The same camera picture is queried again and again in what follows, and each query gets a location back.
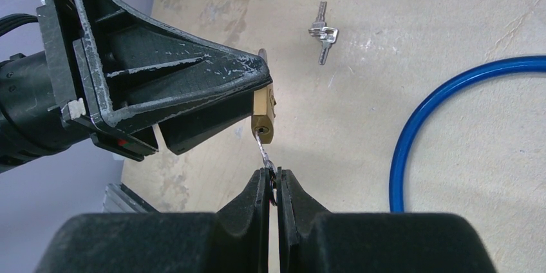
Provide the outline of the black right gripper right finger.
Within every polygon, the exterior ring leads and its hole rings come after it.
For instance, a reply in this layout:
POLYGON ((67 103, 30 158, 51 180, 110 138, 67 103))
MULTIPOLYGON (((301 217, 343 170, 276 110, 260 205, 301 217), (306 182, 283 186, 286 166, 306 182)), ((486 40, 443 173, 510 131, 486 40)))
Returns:
POLYGON ((470 223, 444 213, 331 212, 278 176, 282 272, 494 272, 470 223))

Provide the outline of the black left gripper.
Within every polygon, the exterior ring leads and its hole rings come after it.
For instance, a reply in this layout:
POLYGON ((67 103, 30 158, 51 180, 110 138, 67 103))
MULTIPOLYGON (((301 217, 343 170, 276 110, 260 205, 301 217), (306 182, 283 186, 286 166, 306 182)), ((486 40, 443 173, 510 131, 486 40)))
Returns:
POLYGON ((91 139, 135 161, 149 127, 272 82, 259 56, 152 19, 122 0, 44 0, 37 9, 62 141, 91 139), (145 128, 124 133, 114 128, 145 128))

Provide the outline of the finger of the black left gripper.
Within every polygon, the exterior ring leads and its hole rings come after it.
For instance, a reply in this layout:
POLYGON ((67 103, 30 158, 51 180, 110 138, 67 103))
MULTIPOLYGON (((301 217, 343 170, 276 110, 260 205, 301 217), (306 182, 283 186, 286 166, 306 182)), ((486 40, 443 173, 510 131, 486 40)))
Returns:
POLYGON ((253 92, 159 123, 165 144, 172 153, 184 154, 199 144, 251 116, 253 92))

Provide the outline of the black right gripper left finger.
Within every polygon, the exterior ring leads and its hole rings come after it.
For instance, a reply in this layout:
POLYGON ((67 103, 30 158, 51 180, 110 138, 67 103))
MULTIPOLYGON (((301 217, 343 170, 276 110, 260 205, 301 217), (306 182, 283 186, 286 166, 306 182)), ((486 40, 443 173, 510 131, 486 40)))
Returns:
POLYGON ((269 180, 253 173, 218 212, 82 214, 55 234, 38 272, 266 272, 269 180))

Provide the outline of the small padlock key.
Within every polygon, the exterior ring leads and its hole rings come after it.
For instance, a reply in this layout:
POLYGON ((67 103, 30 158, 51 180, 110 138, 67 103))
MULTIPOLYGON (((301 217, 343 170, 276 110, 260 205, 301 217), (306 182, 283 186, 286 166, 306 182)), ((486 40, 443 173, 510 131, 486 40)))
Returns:
POLYGON ((260 150, 260 153, 261 153, 261 157, 262 157, 262 161, 263 161, 263 165, 264 165, 264 168, 268 171, 268 174, 270 176, 270 183, 269 183, 269 186, 270 186, 270 203, 276 207, 278 205, 278 199, 277 199, 277 194, 276 194, 276 183, 277 183, 277 168, 276 166, 274 165, 274 163, 272 162, 272 160, 269 158, 267 152, 265 151, 265 148, 263 147, 263 144, 262 144, 262 141, 261 141, 261 138, 260 138, 260 134, 255 131, 254 132, 254 137, 256 139, 256 142, 258 143, 258 147, 259 147, 259 150, 260 150))

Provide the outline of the brass padlock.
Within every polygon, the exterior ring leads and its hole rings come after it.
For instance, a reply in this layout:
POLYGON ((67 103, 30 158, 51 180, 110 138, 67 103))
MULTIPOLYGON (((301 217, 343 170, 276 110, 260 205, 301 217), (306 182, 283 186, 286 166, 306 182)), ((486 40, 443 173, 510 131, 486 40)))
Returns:
POLYGON ((270 144, 273 141, 275 105, 273 83, 254 92, 251 130, 262 144, 270 144))

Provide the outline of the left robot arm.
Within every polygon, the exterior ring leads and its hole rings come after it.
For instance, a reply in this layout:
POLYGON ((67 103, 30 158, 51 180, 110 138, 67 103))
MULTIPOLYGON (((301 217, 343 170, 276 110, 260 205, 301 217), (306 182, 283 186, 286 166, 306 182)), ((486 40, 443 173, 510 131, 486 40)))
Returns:
POLYGON ((42 0, 43 51, 1 63, 1 170, 85 139, 140 162, 158 152, 154 126, 180 155, 252 114, 272 84, 264 58, 201 39, 123 0, 42 0))

